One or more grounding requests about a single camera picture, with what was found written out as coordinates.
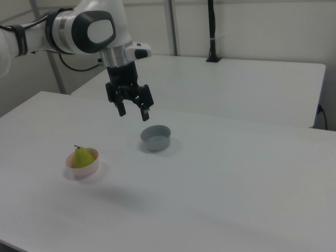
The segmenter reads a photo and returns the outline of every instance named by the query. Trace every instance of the white table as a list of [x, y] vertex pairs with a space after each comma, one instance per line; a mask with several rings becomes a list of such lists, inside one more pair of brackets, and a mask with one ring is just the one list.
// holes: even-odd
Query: white table
[[[294, 62], [152, 56], [136, 62], [139, 84], [155, 107], [219, 117], [311, 127], [325, 65]], [[107, 71], [72, 93], [107, 100]]]
[[[141, 131], [172, 130], [149, 153]], [[100, 167], [74, 180], [73, 145]], [[27, 252], [334, 251], [336, 134], [41, 92], [0, 118], [0, 240]]]

